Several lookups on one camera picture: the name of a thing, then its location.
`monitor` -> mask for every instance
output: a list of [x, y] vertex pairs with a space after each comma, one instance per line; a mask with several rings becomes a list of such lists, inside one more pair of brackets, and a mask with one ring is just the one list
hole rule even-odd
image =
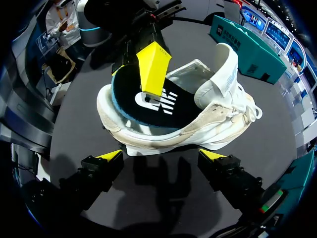
[[304, 68], [303, 73], [303, 76], [306, 78], [307, 82], [309, 83], [309, 86], [313, 88], [316, 84], [316, 80], [307, 66]]
[[265, 24], [262, 21], [259, 20], [258, 23], [257, 23], [257, 28], [259, 30], [263, 31], [264, 27], [265, 27]]
[[252, 17], [252, 14], [248, 11], [244, 11], [243, 15], [244, 15], [244, 18], [246, 19], [246, 21], [249, 22], [251, 17]]
[[295, 50], [294, 47], [291, 48], [289, 52], [289, 57], [292, 59], [296, 64], [301, 65], [303, 62], [303, 58], [300, 56], [300, 54]]
[[313, 95], [315, 97], [315, 100], [317, 100], [317, 87], [313, 90]]
[[268, 23], [265, 34], [269, 36], [272, 40], [274, 40], [283, 51], [286, 49], [290, 37], [286, 35], [282, 30], [280, 30], [277, 26], [275, 26], [272, 22]]

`blue light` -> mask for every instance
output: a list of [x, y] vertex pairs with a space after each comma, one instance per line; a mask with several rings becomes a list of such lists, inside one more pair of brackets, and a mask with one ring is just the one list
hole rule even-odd
[[100, 29], [100, 27], [95, 27], [95, 28], [90, 28], [90, 29], [81, 29], [81, 28], [79, 28], [79, 30], [81, 30], [81, 31], [94, 31], [94, 30], [98, 30], [98, 29]]

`white shirt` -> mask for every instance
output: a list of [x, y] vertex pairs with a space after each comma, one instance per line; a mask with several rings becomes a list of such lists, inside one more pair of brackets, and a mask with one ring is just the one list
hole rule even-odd
[[[59, 13], [62, 19], [58, 14], [58, 10], [55, 4], [49, 9], [46, 14], [47, 32], [51, 35], [51, 37], [59, 38], [59, 42], [65, 50], [80, 39], [79, 24], [74, 2], [77, 3], [77, 1], [71, 1], [64, 8], [59, 8]], [[60, 23], [65, 18], [67, 18], [68, 29], [60, 32], [58, 30], [60, 27]]]

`sneaker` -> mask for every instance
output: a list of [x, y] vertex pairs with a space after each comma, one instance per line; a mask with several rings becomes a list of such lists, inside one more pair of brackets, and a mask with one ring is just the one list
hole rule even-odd
[[129, 156], [153, 155], [184, 145], [220, 149], [262, 110], [237, 82], [238, 56], [224, 43], [216, 46], [213, 70], [198, 59], [170, 72], [160, 98], [140, 89], [138, 68], [127, 65], [97, 96], [104, 127], [126, 145]]

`teal box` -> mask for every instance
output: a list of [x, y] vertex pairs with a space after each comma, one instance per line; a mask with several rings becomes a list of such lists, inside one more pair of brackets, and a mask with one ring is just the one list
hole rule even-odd
[[216, 42], [233, 48], [238, 55], [238, 68], [246, 76], [274, 84], [287, 69], [260, 37], [235, 22], [214, 16], [210, 35]]

